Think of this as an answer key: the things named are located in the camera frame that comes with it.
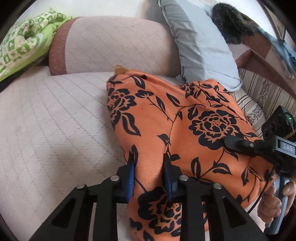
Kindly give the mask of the person's right hand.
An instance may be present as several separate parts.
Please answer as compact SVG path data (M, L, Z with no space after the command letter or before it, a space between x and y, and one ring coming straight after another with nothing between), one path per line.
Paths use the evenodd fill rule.
M281 214L281 201L274 196L274 192L275 188L273 185L270 186L269 189L266 189L258 205L257 215L265 223L271 223L275 217L278 217ZM282 194L283 196L288 197L285 210L285 215L287 215L295 199L295 181L290 181L285 185Z

